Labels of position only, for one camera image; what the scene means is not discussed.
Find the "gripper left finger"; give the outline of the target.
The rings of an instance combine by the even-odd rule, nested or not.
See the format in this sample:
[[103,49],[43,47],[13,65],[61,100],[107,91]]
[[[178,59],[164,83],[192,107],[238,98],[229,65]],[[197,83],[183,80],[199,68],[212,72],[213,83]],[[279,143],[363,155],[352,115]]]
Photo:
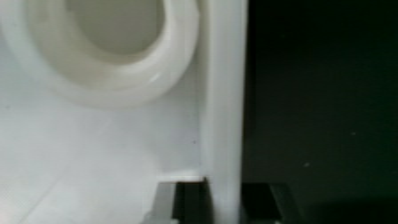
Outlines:
[[149,213],[141,224],[178,224],[173,218],[176,199],[176,184],[162,182],[157,187],[157,194]]

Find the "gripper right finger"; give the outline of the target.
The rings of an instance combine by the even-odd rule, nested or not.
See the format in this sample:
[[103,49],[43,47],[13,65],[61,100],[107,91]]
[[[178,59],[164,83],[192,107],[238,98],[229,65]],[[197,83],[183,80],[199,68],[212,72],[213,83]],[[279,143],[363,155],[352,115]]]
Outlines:
[[285,183],[270,184],[270,192],[281,213],[281,224],[304,224],[299,206],[290,187]]

